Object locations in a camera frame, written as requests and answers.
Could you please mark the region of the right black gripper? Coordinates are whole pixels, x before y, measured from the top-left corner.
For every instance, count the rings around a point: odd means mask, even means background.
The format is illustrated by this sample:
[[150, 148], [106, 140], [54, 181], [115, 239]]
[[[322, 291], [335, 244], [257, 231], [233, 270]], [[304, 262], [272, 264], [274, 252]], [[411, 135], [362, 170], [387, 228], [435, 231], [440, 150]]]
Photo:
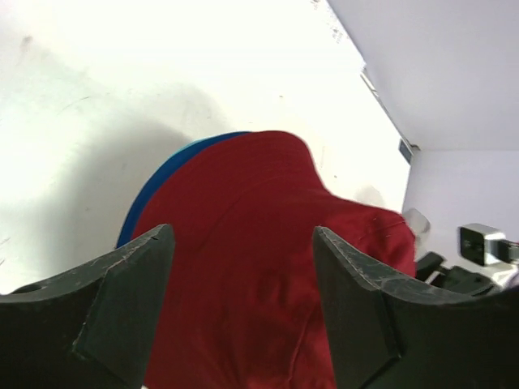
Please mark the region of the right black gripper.
[[416, 262], [415, 278], [440, 289], [470, 296], [497, 291], [497, 284], [490, 278], [463, 267], [446, 268], [445, 262], [445, 258], [437, 253], [426, 253]]

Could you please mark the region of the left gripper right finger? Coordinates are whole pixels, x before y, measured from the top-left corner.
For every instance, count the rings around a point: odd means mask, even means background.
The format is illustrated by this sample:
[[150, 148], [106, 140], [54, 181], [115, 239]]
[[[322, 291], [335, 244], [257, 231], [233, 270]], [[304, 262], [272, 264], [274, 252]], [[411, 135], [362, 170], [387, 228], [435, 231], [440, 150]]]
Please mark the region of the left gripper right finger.
[[339, 388], [517, 387], [517, 289], [483, 297], [439, 289], [324, 227], [313, 251]]

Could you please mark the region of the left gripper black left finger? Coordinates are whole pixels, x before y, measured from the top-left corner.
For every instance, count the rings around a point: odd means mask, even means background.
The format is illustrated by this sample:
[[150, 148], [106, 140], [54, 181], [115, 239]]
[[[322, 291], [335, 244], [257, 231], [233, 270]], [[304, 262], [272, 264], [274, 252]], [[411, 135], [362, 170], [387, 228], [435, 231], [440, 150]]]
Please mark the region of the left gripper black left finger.
[[140, 388], [151, 355], [174, 232], [126, 245], [1, 297], [3, 388]]

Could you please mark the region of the grey cap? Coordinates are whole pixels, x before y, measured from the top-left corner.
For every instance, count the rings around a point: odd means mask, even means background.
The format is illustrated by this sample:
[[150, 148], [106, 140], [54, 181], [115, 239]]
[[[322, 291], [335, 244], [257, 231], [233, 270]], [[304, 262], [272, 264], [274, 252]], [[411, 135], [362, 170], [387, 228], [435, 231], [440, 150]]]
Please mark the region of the grey cap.
[[404, 211], [402, 216], [415, 236], [415, 246], [422, 246], [431, 231], [430, 221], [416, 208]]

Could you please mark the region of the dark red hat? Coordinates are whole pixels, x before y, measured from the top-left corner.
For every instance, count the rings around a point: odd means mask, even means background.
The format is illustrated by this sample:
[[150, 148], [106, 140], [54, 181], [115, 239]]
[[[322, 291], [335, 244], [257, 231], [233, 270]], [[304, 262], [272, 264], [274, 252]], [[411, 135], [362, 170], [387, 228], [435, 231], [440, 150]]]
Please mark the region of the dark red hat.
[[170, 224], [173, 265], [145, 375], [150, 388], [332, 388], [312, 234], [415, 273], [395, 212], [331, 194], [306, 144], [280, 131], [215, 143], [153, 195], [135, 229]]

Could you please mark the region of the blue bucket hat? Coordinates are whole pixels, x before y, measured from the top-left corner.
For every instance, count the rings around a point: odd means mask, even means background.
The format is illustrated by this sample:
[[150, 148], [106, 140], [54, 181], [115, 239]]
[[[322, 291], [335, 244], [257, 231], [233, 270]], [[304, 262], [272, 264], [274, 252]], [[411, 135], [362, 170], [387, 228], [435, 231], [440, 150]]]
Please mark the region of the blue bucket hat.
[[[248, 134], [248, 131], [231, 132], [197, 140], [195, 141], [196, 146], [198, 148], [197, 154], [202, 152], [204, 149], [211, 147], [214, 144], [245, 134]], [[131, 240], [136, 225], [139, 221], [139, 218], [150, 199], [160, 189], [160, 187], [169, 179], [169, 177], [173, 175], [187, 162], [188, 160], [186, 160], [183, 164], [179, 164], [178, 160], [171, 160], [169, 158], [146, 181], [146, 183], [136, 196], [135, 200], [133, 201], [124, 220], [124, 223], [122, 224], [117, 244], [115, 246], [116, 248], [126, 245]]]

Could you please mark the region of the teal bucket hat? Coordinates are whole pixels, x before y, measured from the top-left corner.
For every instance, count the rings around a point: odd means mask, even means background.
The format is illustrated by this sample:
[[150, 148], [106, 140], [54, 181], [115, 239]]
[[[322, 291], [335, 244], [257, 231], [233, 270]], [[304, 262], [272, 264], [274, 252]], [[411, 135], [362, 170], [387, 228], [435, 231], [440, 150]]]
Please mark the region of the teal bucket hat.
[[189, 160], [193, 156], [195, 156], [198, 153], [198, 148], [196, 146], [196, 142], [187, 144], [186, 146], [179, 149], [177, 152], [175, 152], [170, 159], [171, 160], [178, 160], [179, 164], [183, 164], [186, 160]]

